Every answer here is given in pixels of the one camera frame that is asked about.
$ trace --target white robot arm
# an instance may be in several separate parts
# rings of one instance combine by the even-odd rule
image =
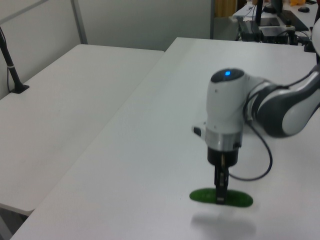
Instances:
[[[320,22],[313,28],[313,45],[320,53]],[[301,86],[291,89],[295,84]],[[215,166],[216,203],[224,204],[228,188],[228,168],[238,161],[244,124],[257,122],[275,138],[299,133],[320,106],[320,65],[297,82],[283,86],[240,69],[215,73],[207,91],[207,120],[192,131],[205,140],[208,161]]]

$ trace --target white wall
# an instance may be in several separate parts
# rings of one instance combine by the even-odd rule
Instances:
[[[75,0],[87,42],[165,51],[176,39],[210,38],[211,0]]]
[[[1,28],[23,83],[80,44],[70,0],[46,1],[1,24]],[[8,94],[6,78],[7,65],[0,54],[0,99]]]

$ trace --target white table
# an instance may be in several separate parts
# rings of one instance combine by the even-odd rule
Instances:
[[[78,45],[0,101],[0,207],[29,215],[162,51]]]
[[[230,179],[230,189],[253,196],[251,207],[189,199],[214,186],[207,146],[191,132],[206,118],[212,74],[237,67],[289,83],[315,62],[299,46],[177,38],[12,240],[317,239],[318,111],[297,136],[266,137],[274,157],[269,175]],[[253,177],[268,162],[262,143],[246,133],[230,169]]]

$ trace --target green plastic piece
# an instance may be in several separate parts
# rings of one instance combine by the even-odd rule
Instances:
[[[214,188],[198,189],[190,193],[190,199],[207,204],[216,204],[216,190]],[[225,204],[227,206],[247,208],[254,203],[253,198],[242,191],[228,190]]]

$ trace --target cable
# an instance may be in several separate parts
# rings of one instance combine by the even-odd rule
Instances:
[[[254,20],[254,15],[255,15],[255,9],[256,9],[256,6],[257,6],[257,5],[254,5],[254,7],[253,7],[253,13],[252,13],[251,21],[253,21],[253,20]]]
[[[9,88],[9,68],[8,67],[6,67],[6,86],[8,88],[8,92],[11,93]]]
[[[249,13],[251,13],[253,8],[254,8],[253,6],[250,8],[250,11],[242,18],[242,21],[245,19],[246,16],[248,16]]]
[[[1,26],[0,26],[0,33],[3,36],[4,42],[7,43],[6,36],[5,36],[4,32],[2,31]]]
[[[261,134],[254,128],[254,126],[251,124],[251,121],[249,121],[247,119],[247,116],[246,116],[247,107],[248,107],[249,102],[255,96],[257,96],[259,93],[260,93],[260,91],[257,91],[250,97],[249,97],[250,93],[248,94],[248,96],[246,98],[246,101],[244,103],[243,109],[242,109],[242,115],[243,115],[245,124],[247,124],[249,126],[249,128],[251,128],[251,130],[258,136],[258,138],[262,141],[262,143],[264,144],[266,150],[268,151],[268,154],[269,154],[269,166],[268,166],[267,170],[262,175],[257,176],[257,177],[253,177],[253,178],[242,178],[242,177],[239,177],[239,176],[235,176],[235,175],[233,175],[231,173],[228,173],[228,175],[230,177],[232,177],[233,179],[240,180],[240,181],[245,181],[245,182],[251,182],[251,181],[256,181],[256,180],[262,179],[264,176],[266,176],[270,172],[270,170],[272,168],[272,165],[273,165],[272,153],[271,153],[271,150],[270,150],[267,142],[264,140],[264,138],[261,136]]]
[[[302,33],[302,34],[306,35],[306,37],[307,37],[308,39],[310,39],[310,37],[309,37],[305,32],[303,32],[303,31],[295,31],[295,32]]]

